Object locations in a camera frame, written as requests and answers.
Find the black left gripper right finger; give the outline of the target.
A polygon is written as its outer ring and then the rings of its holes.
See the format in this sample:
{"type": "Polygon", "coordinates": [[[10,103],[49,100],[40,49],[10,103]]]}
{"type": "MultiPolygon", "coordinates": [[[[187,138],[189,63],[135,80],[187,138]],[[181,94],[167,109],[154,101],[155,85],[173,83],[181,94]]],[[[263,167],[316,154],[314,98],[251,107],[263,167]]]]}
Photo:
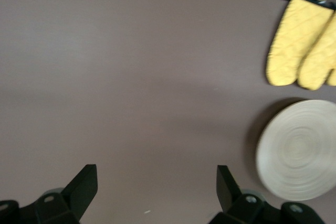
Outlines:
{"type": "Polygon", "coordinates": [[[216,193],[222,211],[210,223],[324,223],[305,204],[289,201],[278,209],[255,192],[241,191],[226,165],[217,166],[216,193]]]}

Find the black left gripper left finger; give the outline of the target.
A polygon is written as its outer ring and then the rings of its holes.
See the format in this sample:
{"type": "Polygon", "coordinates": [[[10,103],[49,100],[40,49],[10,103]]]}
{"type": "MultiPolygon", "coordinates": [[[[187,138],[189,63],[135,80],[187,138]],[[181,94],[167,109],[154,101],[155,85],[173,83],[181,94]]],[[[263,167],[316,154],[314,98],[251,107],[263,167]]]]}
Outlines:
{"type": "Polygon", "coordinates": [[[1,223],[79,223],[97,191],[97,166],[88,164],[65,188],[47,191],[25,207],[2,200],[1,223]]]}

